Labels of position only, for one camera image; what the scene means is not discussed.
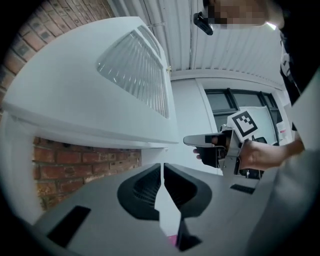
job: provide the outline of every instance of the person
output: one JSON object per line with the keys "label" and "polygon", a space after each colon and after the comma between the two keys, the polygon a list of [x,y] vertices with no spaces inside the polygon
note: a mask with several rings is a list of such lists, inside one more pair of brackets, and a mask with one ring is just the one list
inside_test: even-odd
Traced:
{"label": "person", "polygon": [[[280,30],[282,56],[280,74],[288,92],[291,105],[303,93],[320,65],[319,1],[306,0],[203,0],[208,21],[214,26],[240,28],[271,23]],[[212,139],[218,144],[218,137]],[[272,146],[246,140],[240,152],[240,170],[265,171],[280,166],[286,159],[304,151],[300,136],[295,132],[294,141]]]}

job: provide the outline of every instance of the black rectangular hole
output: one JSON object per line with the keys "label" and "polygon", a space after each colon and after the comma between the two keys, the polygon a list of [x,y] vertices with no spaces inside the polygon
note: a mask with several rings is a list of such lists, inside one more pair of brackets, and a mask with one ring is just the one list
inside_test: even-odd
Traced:
{"label": "black rectangular hole", "polygon": [[89,208],[77,205],[59,222],[47,237],[52,242],[65,248],[90,211],[91,209]]}
{"label": "black rectangular hole", "polygon": [[252,188],[252,187],[248,187],[248,186],[242,186],[242,185],[239,185],[239,184],[233,184],[230,189],[233,189],[233,190],[238,190],[238,191],[241,191],[241,192],[244,192],[244,193],[247,193],[247,194],[250,194],[252,195],[254,192],[255,192],[255,188]]}

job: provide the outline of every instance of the person's hand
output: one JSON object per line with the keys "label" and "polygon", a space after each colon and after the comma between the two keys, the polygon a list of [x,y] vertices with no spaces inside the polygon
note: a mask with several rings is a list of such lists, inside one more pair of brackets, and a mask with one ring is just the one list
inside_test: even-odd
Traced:
{"label": "person's hand", "polygon": [[[218,137],[212,138],[212,144],[214,144],[214,145],[218,144]],[[225,145],[226,150],[229,150],[229,145],[230,145],[230,138],[227,137],[226,138],[226,145]],[[244,142],[244,145],[241,149],[240,156],[239,156],[240,157],[240,170],[254,167],[255,161],[256,161],[255,159],[256,159],[256,156],[258,153],[254,146],[255,145],[254,145],[254,143],[252,143],[251,140],[246,140]],[[196,158],[201,160],[201,157],[200,157],[197,149],[194,149],[193,153],[197,154]]]}

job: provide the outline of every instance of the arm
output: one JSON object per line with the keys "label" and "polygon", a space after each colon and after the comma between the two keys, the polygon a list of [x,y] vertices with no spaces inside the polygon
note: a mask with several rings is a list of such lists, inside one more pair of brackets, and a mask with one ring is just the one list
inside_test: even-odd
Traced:
{"label": "arm", "polygon": [[304,150],[305,147],[299,135],[293,142],[283,146],[272,146],[247,140],[240,153],[240,169],[265,171],[280,166],[287,158],[298,155]]}

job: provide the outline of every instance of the ceiling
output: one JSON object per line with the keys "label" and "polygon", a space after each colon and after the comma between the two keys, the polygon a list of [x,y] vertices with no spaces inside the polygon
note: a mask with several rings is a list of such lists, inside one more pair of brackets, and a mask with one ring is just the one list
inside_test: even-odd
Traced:
{"label": "ceiling", "polygon": [[164,49],[172,77],[230,77],[281,88],[279,31],[268,25],[216,30],[192,22],[202,0],[108,0],[117,16],[139,16]]}

